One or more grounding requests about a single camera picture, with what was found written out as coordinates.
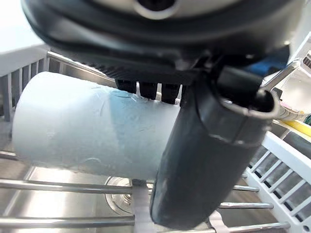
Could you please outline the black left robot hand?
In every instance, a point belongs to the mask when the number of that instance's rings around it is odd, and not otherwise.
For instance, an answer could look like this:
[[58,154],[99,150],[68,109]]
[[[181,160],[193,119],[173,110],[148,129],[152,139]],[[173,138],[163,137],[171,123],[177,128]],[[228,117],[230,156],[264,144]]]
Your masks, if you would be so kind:
[[121,90],[180,112],[151,196],[154,223],[189,230],[216,210],[260,147],[279,99],[261,87],[283,70],[302,0],[24,0],[53,49],[112,77]]

